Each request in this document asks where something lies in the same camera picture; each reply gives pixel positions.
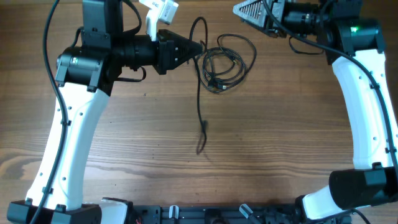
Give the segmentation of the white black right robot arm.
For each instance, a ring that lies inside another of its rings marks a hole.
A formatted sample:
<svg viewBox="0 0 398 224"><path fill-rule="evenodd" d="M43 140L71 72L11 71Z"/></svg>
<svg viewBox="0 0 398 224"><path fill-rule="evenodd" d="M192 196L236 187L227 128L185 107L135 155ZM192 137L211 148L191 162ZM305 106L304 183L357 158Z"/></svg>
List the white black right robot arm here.
<svg viewBox="0 0 398 224"><path fill-rule="evenodd" d="M266 223L349 223L362 207L397 201L397 123L377 20L362 18L361 1L243 1L233 13L273 38L297 39L326 55L346 103L353 168L334 171L328 185L290 205L264 211Z"/></svg>

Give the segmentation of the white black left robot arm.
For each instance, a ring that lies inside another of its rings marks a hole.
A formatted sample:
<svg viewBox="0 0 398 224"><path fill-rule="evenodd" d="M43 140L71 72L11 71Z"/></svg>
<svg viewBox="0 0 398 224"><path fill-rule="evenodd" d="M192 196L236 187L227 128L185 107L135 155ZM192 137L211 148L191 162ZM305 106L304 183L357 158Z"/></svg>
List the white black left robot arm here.
<svg viewBox="0 0 398 224"><path fill-rule="evenodd" d="M160 75L201 53L201 45L157 23L170 24L175 1L144 0L139 28L124 30L122 1L83 1L83 25L49 78L57 97L39 171L24 200L9 204L12 223L159 223L159 208L128 200L83 201L83 178L96 126L124 67L153 66Z"/></svg>

